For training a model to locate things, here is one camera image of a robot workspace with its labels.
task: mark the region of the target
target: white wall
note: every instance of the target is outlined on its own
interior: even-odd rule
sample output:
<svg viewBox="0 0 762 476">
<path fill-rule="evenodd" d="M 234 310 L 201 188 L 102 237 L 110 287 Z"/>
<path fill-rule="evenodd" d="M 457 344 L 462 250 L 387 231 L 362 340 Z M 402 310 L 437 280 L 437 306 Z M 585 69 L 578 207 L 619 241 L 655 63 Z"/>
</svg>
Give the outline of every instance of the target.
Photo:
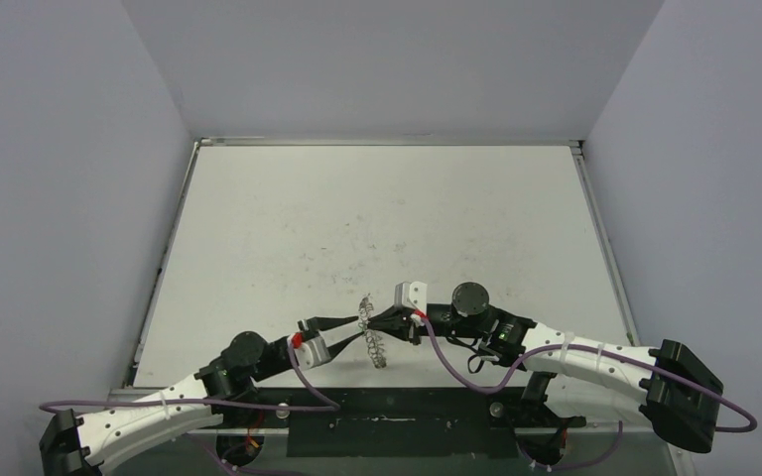
<svg viewBox="0 0 762 476">
<path fill-rule="evenodd" d="M 690 345 L 761 421 L 701 474 L 762 474 L 762 1 L 665 2 L 585 151 L 642 339 Z"/>
<path fill-rule="evenodd" d="M 0 475 L 120 383 L 190 151 L 120 2 L 0 1 Z"/>
<path fill-rule="evenodd" d="M 123 0 L 197 135 L 579 139 L 662 0 Z"/>
</svg>

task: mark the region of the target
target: metal screw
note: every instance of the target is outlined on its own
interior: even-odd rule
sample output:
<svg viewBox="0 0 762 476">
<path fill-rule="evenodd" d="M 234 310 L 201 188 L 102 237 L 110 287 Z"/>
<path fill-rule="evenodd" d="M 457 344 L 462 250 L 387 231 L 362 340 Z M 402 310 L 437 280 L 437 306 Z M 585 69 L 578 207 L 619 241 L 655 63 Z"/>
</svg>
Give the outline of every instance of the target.
<svg viewBox="0 0 762 476">
<path fill-rule="evenodd" d="M 286 407 L 288 404 L 282 402 L 279 404 L 279 407 Z M 290 410 L 276 410 L 276 418 L 278 419 L 285 419 L 291 415 Z"/>
<path fill-rule="evenodd" d="M 500 402 L 495 402 L 489 406 L 489 414 L 496 418 L 504 416 L 504 405 Z"/>
</svg>

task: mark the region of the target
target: metal spring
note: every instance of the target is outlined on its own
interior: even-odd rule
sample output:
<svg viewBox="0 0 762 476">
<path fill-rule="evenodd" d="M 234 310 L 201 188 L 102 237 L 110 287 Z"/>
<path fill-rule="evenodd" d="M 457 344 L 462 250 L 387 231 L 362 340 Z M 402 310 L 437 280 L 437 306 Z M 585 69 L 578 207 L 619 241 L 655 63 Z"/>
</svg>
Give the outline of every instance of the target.
<svg viewBox="0 0 762 476">
<path fill-rule="evenodd" d="M 381 342 L 381 334 L 369 329 L 369 318 L 372 317 L 372 312 L 375 307 L 372 302 L 369 301 L 369 295 L 363 297 L 358 307 L 358 323 L 361 330 L 363 330 L 363 340 L 366 341 L 366 353 L 369 354 L 369 359 L 372 361 L 372 365 L 376 369 L 383 369 L 387 367 L 387 358 L 384 357 L 384 344 Z"/>
</svg>

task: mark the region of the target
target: white table surface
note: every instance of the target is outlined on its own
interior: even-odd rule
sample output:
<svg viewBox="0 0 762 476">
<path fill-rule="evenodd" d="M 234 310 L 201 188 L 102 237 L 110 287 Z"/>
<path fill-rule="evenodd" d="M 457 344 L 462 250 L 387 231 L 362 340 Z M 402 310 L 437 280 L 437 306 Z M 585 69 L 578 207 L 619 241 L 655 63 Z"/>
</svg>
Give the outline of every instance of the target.
<svg viewBox="0 0 762 476">
<path fill-rule="evenodd" d="M 354 315 L 366 294 L 381 311 L 402 281 L 428 283 L 431 302 L 477 281 L 493 305 L 628 344 L 568 147 L 203 147 L 135 385 L 171 385 L 244 330 L 273 340 L 303 318 Z M 384 342 L 386 369 L 358 340 L 308 376 L 321 387 L 459 385 L 429 343 Z M 444 349 L 464 369 L 468 352 Z M 471 380 L 504 372 L 487 364 Z M 292 373 L 260 383 L 299 385 Z"/>
</svg>

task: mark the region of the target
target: cable tie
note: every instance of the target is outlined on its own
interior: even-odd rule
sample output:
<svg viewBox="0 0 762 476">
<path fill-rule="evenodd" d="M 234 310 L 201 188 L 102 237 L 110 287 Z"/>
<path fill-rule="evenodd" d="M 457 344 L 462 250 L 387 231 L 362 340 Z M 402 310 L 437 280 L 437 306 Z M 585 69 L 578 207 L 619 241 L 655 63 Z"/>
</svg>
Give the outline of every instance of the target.
<svg viewBox="0 0 762 476">
<path fill-rule="evenodd" d="M 171 419 L 171 412 L 168 412 L 168 403 L 165 402 L 165 392 L 159 391 L 159 401 L 162 402 L 162 411 L 165 412 L 165 419 Z"/>
<path fill-rule="evenodd" d="M 600 374 L 600 362 L 603 360 L 603 347 L 605 347 L 605 346 L 606 346 L 606 344 L 604 344 L 602 342 L 597 344 L 597 362 L 596 362 L 596 364 L 594 364 L 594 373 L 599 378 L 600 385 L 602 385 L 603 387 L 605 387 L 605 385 L 603 385 L 603 376 L 602 376 L 602 374 Z"/>
<path fill-rule="evenodd" d="M 566 332 L 566 338 L 563 341 L 563 348 L 560 351 L 560 367 L 563 369 L 563 374 L 567 376 L 571 376 L 568 373 L 568 367 L 566 366 L 566 357 L 568 357 L 568 346 L 571 345 L 573 342 L 574 334 L 573 332 Z"/>
</svg>

